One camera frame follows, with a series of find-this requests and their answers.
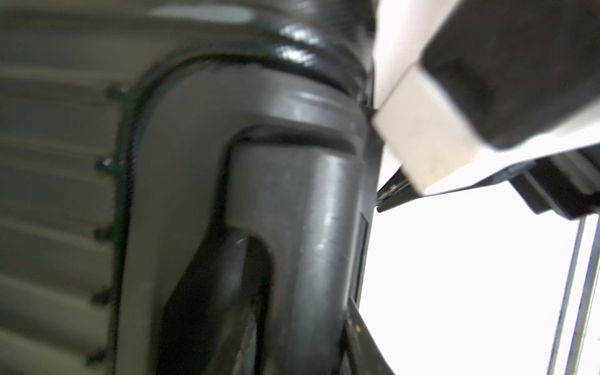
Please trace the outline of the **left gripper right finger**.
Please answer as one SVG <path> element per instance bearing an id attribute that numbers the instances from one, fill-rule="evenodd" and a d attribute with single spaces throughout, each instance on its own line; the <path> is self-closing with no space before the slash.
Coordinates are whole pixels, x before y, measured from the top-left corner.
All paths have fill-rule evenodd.
<path id="1" fill-rule="evenodd" d="M 347 302 L 344 326 L 344 351 L 348 359 L 349 374 L 393 375 L 363 320 L 356 302 Z"/>

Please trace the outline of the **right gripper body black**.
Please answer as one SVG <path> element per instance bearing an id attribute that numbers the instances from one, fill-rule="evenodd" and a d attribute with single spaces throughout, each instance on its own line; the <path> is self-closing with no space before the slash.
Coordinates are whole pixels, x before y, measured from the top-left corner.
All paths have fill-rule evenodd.
<path id="1" fill-rule="evenodd" d="M 415 200 L 509 183 L 599 211 L 599 4 L 461 1 L 372 117 Z"/>

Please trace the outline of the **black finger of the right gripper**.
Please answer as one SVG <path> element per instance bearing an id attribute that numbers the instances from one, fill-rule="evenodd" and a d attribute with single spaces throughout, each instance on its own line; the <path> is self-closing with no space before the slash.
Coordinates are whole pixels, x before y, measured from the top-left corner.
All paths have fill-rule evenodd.
<path id="1" fill-rule="evenodd" d="M 377 192 L 377 211 L 379 213 L 394 209 L 415 199 L 415 190 L 399 168 Z"/>

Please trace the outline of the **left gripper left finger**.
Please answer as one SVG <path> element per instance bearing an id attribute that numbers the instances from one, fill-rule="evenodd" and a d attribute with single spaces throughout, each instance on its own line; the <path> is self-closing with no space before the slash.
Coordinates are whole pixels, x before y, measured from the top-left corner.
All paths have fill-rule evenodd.
<path id="1" fill-rule="evenodd" d="M 263 298 L 252 297 L 238 314 L 230 333 L 202 374 L 259 373 L 259 336 Z"/>

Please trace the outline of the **black hard-shell suitcase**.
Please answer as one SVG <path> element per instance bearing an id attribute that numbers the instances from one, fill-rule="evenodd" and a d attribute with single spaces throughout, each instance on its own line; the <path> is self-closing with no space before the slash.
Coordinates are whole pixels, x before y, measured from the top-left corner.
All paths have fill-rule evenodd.
<path id="1" fill-rule="evenodd" d="M 347 374 L 375 1 L 4 1 L 1 372 Z"/>

